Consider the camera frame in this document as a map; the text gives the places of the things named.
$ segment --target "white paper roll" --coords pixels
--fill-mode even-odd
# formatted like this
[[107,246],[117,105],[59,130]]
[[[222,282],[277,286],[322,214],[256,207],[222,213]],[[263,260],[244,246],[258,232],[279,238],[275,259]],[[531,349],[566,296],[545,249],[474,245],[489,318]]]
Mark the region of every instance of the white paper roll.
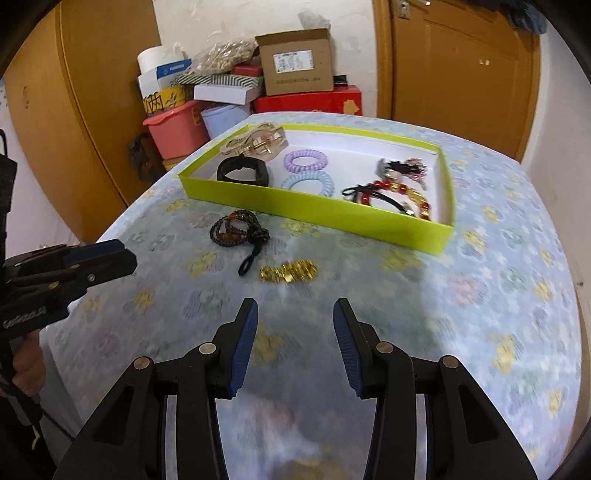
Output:
[[179,49],[175,52],[171,48],[159,45],[158,47],[148,48],[138,55],[139,70],[141,73],[146,73],[160,65],[182,59],[183,54]]

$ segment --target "table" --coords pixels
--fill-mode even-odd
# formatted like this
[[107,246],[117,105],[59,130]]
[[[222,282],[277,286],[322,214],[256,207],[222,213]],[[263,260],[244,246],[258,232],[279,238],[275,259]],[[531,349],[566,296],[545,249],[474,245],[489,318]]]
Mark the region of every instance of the table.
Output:
[[[571,432],[581,338],[560,241],[519,164],[452,135],[381,119],[312,112],[249,120],[262,121],[366,128],[440,145],[457,202],[456,232],[444,254],[260,215],[271,241],[259,264],[310,258],[319,277],[299,285],[262,283],[255,271],[239,278],[250,248],[222,248],[208,235],[233,209],[187,199],[178,180],[197,152],[103,236],[120,238],[137,255],[136,273],[91,289],[68,320],[47,329],[82,419],[134,358],[183,356],[253,297],[259,327],[245,383],[234,400],[218,402],[230,478],[359,479],[375,401],[359,400],[346,380],[332,307],[347,297],[360,320],[409,355],[456,355],[540,479],[548,478]],[[424,422],[420,401],[418,408]],[[426,440],[419,430],[417,478],[424,478]]]

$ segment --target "door frame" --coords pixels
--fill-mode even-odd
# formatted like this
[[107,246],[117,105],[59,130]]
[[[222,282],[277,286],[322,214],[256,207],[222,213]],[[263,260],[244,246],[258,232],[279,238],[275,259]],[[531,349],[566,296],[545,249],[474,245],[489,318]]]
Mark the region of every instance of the door frame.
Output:
[[[394,36],[396,32],[392,28],[393,0],[372,0],[374,6],[375,45],[377,59],[377,105],[376,117],[393,120],[392,110],[394,105]],[[534,51],[532,58],[532,75],[530,98],[527,104],[527,116],[525,128],[519,141],[515,159],[521,163],[527,142],[530,139],[531,126],[534,123],[535,108],[538,101],[540,88],[540,36],[534,35]]]

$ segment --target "white wall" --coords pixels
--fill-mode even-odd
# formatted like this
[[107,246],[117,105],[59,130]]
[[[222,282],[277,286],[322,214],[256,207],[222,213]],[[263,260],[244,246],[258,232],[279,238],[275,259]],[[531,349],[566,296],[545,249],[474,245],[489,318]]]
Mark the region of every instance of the white wall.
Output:
[[7,219],[7,258],[36,250],[41,245],[77,244],[78,240],[43,193],[27,163],[12,126],[1,79],[0,128],[7,136],[9,157],[18,163],[12,210]]
[[163,45],[179,42],[193,56],[219,41],[300,30],[298,13],[331,22],[335,74],[346,74],[363,94],[363,114],[376,112],[376,53],[371,0],[154,0]]
[[[552,25],[548,25],[548,33],[542,35],[540,46],[540,95],[522,165],[558,232],[576,285],[584,327],[589,334],[591,84]],[[585,413],[586,421],[591,414],[591,404]]]

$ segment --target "pink plastic bin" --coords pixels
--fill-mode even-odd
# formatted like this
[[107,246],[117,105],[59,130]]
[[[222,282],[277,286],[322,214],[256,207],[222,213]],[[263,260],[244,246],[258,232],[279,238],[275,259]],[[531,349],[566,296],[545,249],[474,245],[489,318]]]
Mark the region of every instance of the pink plastic bin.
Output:
[[163,160],[186,157],[209,141],[200,102],[191,100],[144,120]]

